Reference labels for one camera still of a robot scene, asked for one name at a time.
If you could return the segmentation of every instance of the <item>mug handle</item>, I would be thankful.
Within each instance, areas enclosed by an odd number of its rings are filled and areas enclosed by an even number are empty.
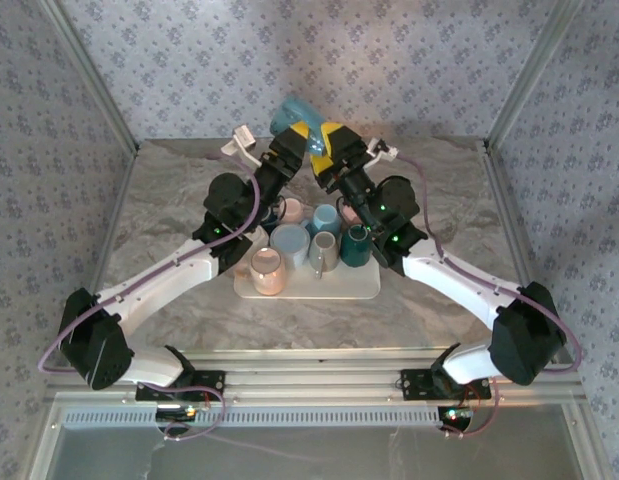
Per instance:
[[[325,256],[320,253],[318,255],[318,269],[316,270],[316,278],[320,280],[322,278],[322,270],[325,267]]]

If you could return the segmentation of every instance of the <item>white tray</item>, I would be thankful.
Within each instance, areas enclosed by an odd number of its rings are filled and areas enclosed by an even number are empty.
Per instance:
[[[370,299],[380,293],[380,266],[375,258],[359,268],[351,268],[342,261],[331,272],[318,280],[309,261],[297,270],[288,272],[285,289],[278,295],[261,295],[251,283],[249,272],[234,272],[233,289],[242,298],[306,298],[334,300]]]

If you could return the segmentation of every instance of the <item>gray mug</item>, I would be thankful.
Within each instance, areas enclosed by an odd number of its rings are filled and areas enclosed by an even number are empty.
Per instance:
[[[339,248],[336,237],[331,232],[318,232],[309,247],[309,263],[316,272],[316,278],[330,272],[338,265]]]

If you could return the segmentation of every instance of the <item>marble tabletop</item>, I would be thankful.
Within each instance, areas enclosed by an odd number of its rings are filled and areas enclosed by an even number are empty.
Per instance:
[[[388,139],[424,166],[432,228],[446,249],[479,268],[514,280],[515,270],[475,138]],[[222,140],[153,140],[143,143],[114,236],[105,285],[122,282],[172,253],[202,222],[211,180],[240,170],[213,161]],[[264,149],[266,140],[259,141]],[[421,203],[415,170],[395,161],[370,172],[410,178]],[[316,184],[309,162],[283,190],[306,204],[334,203]],[[423,228],[422,212],[413,219]],[[422,284],[381,271],[373,300],[248,300],[233,290],[231,274],[199,285],[146,321],[133,342],[183,350],[431,347],[490,336],[459,305]]]

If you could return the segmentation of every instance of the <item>light blue mug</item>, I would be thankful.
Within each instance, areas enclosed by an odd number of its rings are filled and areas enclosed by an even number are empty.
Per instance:
[[[313,212],[311,223],[307,226],[313,237],[318,232],[330,232],[336,239],[340,236],[342,219],[333,205],[318,205]]]

